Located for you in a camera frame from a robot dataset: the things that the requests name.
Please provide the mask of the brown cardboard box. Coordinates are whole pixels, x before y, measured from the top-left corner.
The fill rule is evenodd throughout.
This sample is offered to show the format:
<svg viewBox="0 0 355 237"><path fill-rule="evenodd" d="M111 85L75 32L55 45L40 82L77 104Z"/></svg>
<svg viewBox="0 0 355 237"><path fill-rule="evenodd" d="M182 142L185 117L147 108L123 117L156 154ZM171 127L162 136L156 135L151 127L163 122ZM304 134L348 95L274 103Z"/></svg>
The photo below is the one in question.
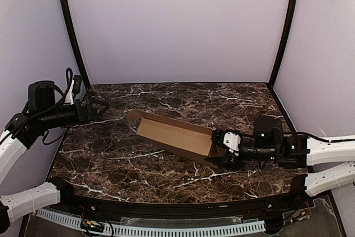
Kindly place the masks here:
<svg viewBox="0 0 355 237"><path fill-rule="evenodd" d="M216 165L207 159L224 155L224 150L211 141L211 128L138 109L130 111L127 119L140 121L136 135L180 157L215 167Z"/></svg>

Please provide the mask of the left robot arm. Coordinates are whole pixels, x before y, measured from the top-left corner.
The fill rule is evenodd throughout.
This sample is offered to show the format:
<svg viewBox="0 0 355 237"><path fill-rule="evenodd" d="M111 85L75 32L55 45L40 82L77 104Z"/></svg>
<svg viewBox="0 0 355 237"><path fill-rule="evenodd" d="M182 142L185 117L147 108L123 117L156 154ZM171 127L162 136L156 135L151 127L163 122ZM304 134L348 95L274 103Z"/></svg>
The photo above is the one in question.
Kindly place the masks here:
<svg viewBox="0 0 355 237"><path fill-rule="evenodd" d="M1 179L5 179L15 162L36 142L47 137L49 130L82 125L95 121L109 108L109 103L89 98L82 105L79 99L68 99L80 90L78 76L70 82L62 99L55 100L59 88L52 81L44 80L28 87L28 101L22 112L12 117L1 135ZM23 192L1 197L1 232L5 232L17 219L41 208L66 203L74 194L73 186L62 178Z"/></svg>

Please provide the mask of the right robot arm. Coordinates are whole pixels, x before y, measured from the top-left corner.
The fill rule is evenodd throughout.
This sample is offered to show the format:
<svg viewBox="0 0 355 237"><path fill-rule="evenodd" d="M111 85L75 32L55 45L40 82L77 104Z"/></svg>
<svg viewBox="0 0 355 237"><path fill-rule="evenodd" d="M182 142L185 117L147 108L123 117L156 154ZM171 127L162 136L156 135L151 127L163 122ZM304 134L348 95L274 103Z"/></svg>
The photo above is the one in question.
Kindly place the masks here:
<svg viewBox="0 0 355 237"><path fill-rule="evenodd" d="M336 164L321 172L293 178L290 190L293 194L316 196L354 182L353 135L325 139L306 132L285 132L279 119L263 116L254 121L251 135L215 129L211 141L223 154L205 160L230 170L238 169L246 161L273 162L285 169Z"/></svg>

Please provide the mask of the small green circuit board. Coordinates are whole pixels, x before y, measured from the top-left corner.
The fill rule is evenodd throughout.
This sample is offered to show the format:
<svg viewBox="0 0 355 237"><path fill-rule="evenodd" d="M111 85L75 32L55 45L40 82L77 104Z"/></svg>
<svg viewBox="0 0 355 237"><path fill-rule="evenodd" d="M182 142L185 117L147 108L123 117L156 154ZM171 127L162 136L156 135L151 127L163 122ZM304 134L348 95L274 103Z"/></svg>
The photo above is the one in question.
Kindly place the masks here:
<svg viewBox="0 0 355 237"><path fill-rule="evenodd" d="M103 232L104 225L95 220L82 219L80 222L80 228L88 231Z"/></svg>

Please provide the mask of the black front rail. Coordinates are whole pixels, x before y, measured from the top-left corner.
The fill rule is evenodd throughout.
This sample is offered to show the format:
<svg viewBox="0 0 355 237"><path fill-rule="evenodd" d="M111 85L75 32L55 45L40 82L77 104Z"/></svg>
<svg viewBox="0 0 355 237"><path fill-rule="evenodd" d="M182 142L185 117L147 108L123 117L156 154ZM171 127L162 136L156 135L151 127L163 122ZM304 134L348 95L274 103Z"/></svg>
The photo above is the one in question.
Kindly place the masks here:
<svg viewBox="0 0 355 237"><path fill-rule="evenodd" d="M315 199L327 195L321 193L310 197L306 193L291 190L279 195L254 198L249 200L228 201L205 204L143 204L123 201L111 201L75 195L64 204L51 205L57 211L80 215L98 213L111 221L122 217L144 219L208 219L227 216L241 216L244 219L258 218L268 220L278 218L282 214L296 209L307 209L315 206Z"/></svg>

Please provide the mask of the left black frame post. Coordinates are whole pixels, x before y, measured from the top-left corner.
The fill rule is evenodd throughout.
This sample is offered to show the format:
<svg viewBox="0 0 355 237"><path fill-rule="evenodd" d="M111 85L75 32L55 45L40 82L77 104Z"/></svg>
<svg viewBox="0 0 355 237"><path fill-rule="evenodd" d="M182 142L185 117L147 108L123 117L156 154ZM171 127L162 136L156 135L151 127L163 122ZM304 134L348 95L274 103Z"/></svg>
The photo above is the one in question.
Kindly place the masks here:
<svg viewBox="0 0 355 237"><path fill-rule="evenodd" d="M74 29L73 19L70 12L69 1L68 0L60 0L60 5L62 8L64 23L67 29L67 34L69 37L70 45L72 47L73 55L75 58L75 62L79 69L79 73L83 78L83 84L86 90L91 88L91 83L89 81L89 77L84 66L84 61L82 54L80 52L79 43L77 40L77 35Z"/></svg>

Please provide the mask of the black frame post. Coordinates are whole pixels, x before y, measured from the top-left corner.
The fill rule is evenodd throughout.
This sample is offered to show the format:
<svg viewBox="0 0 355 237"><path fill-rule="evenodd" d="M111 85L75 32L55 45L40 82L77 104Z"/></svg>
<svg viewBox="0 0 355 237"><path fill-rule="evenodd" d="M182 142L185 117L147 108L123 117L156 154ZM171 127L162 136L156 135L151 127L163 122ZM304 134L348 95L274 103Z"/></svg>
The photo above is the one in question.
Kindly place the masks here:
<svg viewBox="0 0 355 237"><path fill-rule="evenodd" d="M79 43L77 40L77 35L74 29L73 19L70 12L69 1L68 0L60 0L60 5L62 8L64 23L67 29L67 34L69 37L70 45L72 47L73 55L75 58L75 62L79 69L79 73L83 78L83 84L86 90L91 88L91 83L89 81L89 77L84 66L84 61L82 54L80 52Z"/></svg>
<svg viewBox="0 0 355 237"><path fill-rule="evenodd" d="M280 38L280 43L278 46L278 50L277 50L275 62L274 62L273 68L272 68L272 72L271 72L269 81L267 83L270 91L274 90L274 87L275 87L275 84L277 81L277 77L278 77L278 74L279 74L279 71L281 68L283 56L284 56L286 46L287 46L288 37L289 37L290 31L291 31L293 15L294 15L295 8L296 8L296 2L297 2L297 0L288 0L287 11L286 11L286 15L285 15L285 21L284 21L284 25L283 25L281 38Z"/></svg>

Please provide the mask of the right black frame post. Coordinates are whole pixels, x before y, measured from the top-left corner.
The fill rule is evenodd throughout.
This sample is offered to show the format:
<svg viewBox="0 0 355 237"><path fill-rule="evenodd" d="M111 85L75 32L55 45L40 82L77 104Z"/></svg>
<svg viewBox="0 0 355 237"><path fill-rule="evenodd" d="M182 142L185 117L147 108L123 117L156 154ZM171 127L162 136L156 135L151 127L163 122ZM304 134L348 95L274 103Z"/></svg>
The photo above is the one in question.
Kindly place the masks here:
<svg viewBox="0 0 355 237"><path fill-rule="evenodd" d="M283 25L281 38L280 38L280 43L278 46L278 50L277 50L275 62L274 62L273 68L272 68L272 72L271 72L269 81L267 83L270 91L274 90L274 87L275 87L275 84L277 81L277 77L278 77L278 74L279 74L279 71L281 68L283 56L284 56L286 46L287 46L288 37L289 37L290 31L291 31L293 15L294 15L295 8L296 8L296 2L297 2L297 0L288 0L287 11L286 11L286 15L285 15L285 21L284 21L284 25Z"/></svg>

